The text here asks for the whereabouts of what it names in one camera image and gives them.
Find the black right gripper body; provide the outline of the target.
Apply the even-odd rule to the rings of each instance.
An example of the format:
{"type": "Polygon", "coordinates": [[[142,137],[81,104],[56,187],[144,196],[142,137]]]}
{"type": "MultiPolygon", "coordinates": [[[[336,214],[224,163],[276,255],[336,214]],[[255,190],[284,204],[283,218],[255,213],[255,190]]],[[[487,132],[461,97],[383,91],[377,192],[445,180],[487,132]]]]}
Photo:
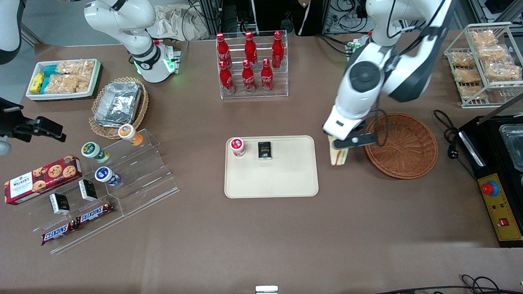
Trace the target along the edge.
{"type": "Polygon", "coordinates": [[[0,137],[13,138],[24,142],[31,141],[30,118],[21,110],[24,106],[9,100],[0,99],[0,137]]]}

